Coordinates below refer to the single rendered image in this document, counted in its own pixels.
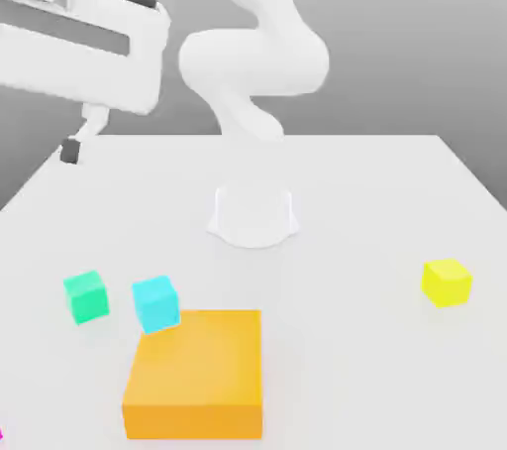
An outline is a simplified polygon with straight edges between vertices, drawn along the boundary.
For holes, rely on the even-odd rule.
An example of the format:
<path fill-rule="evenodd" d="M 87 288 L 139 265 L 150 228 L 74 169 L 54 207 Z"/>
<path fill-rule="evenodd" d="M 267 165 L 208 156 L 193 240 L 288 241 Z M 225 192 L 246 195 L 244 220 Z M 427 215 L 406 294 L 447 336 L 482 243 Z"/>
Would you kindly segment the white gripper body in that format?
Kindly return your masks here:
<path fill-rule="evenodd" d="M 138 115 L 155 108 L 171 24 L 161 4 L 68 0 L 60 8 L 39 0 L 0 0 L 0 13 L 9 7 L 29 11 L 37 21 L 50 17 L 123 35 L 129 52 L 114 54 L 2 19 L 0 84 Z"/>

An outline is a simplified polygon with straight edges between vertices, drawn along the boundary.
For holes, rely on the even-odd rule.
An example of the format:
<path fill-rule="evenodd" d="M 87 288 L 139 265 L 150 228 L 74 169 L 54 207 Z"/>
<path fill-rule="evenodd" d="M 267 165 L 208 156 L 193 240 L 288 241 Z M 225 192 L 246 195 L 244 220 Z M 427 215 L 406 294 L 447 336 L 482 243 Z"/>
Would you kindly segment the small green cube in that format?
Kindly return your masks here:
<path fill-rule="evenodd" d="M 79 325 L 110 313 L 106 285 L 96 271 L 63 281 L 67 306 Z"/>

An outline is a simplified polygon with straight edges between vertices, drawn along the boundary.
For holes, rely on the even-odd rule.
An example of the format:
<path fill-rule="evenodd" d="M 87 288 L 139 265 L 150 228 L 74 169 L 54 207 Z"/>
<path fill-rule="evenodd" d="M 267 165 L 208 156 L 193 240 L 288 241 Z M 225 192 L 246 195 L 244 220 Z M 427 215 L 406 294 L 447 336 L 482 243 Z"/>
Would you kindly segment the small cyan cube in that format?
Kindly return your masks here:
<path fill-rule="evenodd" d="M 136 314 L 145 334 L 180 324 L 178 293 L 168 276 L 134 282 L 132 291 Z"/>

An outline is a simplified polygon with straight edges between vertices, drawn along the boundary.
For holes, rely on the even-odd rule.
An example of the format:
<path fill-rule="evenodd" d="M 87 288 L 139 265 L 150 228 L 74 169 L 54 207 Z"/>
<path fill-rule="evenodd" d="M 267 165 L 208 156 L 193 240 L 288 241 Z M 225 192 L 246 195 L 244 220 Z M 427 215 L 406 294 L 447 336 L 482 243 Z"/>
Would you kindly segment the small yellow cube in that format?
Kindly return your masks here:
<path fill-rule="evenodd" d="M 466 303 L 471 286 L 471 273 L 455 259 L 433 260 L 424 264 L 421 290 L 438 308 Z"/>

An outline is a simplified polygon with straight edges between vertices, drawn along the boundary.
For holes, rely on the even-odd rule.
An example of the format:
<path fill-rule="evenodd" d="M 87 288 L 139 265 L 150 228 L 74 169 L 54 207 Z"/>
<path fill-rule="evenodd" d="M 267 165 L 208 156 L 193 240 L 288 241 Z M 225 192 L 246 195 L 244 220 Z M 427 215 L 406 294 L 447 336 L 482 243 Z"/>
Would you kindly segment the large orange box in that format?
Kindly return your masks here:
<path fill-rule="evenodd" d="M 122 412 L 130 439 L 260 439 L 260 312 L 185 310 L 142 335 Z"/>

